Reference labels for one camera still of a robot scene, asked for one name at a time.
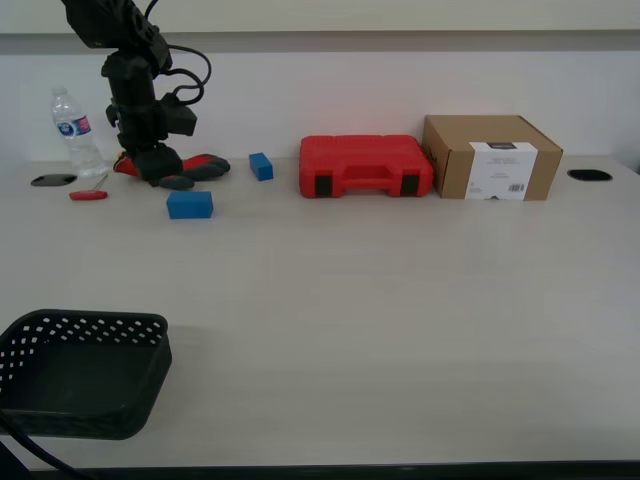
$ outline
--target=water bottle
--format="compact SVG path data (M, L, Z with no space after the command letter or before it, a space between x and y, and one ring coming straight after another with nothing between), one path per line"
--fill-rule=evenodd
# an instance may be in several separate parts
M100 151L93 142L91 126L82 107L67 93L64 87L51 90L51 115L64 142L69 147L71 164L79 177L94 177L105 173L105 165Z

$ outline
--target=blue block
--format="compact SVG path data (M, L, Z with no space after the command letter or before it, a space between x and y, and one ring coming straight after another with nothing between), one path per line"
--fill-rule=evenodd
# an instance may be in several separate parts
M258 181L273 180L273 165L264 153L249 155L249 164Z
M213 197L211 192L171 192L167 198L169 217L179 218L211 218L213 214Z

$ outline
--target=table surface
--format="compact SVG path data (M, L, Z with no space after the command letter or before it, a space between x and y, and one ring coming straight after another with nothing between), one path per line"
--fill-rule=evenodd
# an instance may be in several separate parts
M309 200L296 163L259 183L234 162L198 185L214 218L180 221L120 175L82 203L89 180L29 186L56 164L1 170L0 329L40 308L170 323L138 435L44 448L83 468L640 458L640 177L567 158L546 202Z

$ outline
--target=red screwdriver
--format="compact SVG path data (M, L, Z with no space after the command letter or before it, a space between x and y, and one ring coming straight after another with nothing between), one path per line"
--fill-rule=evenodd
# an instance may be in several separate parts
M71 198L71 200L102 200L103 198L107 198L109 194L103 190L100 190L100 187L107 180L107 177L109 177L109 174L102 177L102 179L91 190L71 192L69 194L69 198Z

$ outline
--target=black table edge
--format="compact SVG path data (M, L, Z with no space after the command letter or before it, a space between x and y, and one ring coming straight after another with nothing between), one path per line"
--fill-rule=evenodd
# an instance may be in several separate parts
M83 472L96 480L614 480L640 479L640 461L123 468ZM68 480L65 475L53 471L34 471L32 475L37 480Z

